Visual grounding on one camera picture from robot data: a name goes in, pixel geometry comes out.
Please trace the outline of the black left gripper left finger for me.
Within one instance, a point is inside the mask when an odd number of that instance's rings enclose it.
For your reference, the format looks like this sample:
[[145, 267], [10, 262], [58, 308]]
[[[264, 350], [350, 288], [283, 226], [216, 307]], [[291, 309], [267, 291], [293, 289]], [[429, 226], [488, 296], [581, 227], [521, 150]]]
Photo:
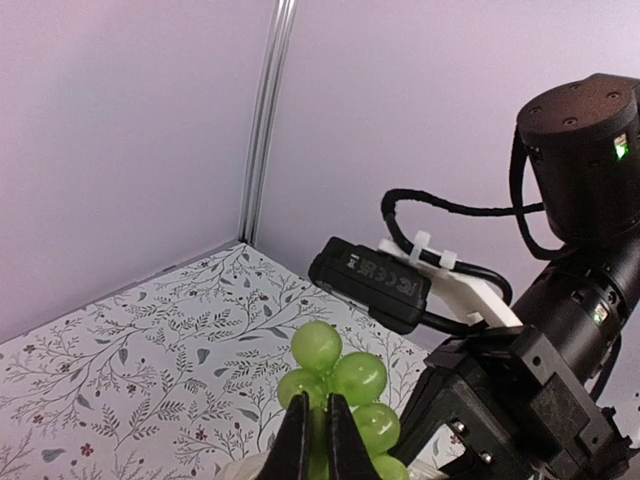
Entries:
[[305, 480], [311, 450], [311, 407], [306, 392], [294, 395], [258, 480]]

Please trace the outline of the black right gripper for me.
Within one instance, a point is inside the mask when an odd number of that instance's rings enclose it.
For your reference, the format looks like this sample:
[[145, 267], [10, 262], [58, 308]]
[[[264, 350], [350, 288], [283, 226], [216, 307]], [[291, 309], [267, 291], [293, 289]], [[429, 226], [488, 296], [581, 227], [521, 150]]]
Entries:
[[441, 425], [464, 455], [453, 479], [616, 479], [636, 451], [598, 405], [639, 302], [639, 82], [596, 73], [519, 112], [511, 207], [545, 269], [513, 327], [472, 328], [427, 360], [395, 456]]

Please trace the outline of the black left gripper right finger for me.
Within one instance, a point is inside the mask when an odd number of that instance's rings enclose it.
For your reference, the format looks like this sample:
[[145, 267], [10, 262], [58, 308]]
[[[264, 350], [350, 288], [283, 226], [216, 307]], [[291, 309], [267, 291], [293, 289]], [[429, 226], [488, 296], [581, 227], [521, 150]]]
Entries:
[[332, 480], [380, 480], [367, 453], [350, 407], [340, 394], [327, 404], [327, 458]]

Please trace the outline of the clear polka dot zip bag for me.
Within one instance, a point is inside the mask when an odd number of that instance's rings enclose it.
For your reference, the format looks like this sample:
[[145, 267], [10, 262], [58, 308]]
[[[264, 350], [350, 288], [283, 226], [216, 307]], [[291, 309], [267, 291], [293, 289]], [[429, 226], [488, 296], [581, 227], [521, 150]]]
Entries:
[[[250, 480], [256, 479], [267, 459], [266, 453], [248, 456], [242, 460], [233, 461], [223, 467], [214, 480]], [[422, 461], [415, 460], [408, 467], [410, 480], [440, 480], [449, 479], [444, 472]]]

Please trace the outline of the green toy grapes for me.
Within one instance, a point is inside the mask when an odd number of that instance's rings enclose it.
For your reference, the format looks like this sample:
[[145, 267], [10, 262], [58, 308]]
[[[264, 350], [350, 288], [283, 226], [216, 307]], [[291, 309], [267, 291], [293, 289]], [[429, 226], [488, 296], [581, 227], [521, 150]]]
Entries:
[[325, 434], [321, 419], [327, 411], [329, 396], [339, 394], [351, 409], [376, 473], [383, 479], [407, 479], [407, 468], [389, 454], [399, 440], [400, 420], [391, 407], [379, 401], [387, 385], [387, 369], [371, 353], [343, 354], [342, 347], [337, 330], [323, 321], [304, 324], [291, 340], [291, 352], [298, 367], [280, 380], [278, 400], [285, 408], [297, 394], [306, 393], [310, 397], [315, 432], [311, 435], [310, 471], [303, 477], [329, 477], [329, 460], [320, 446]]

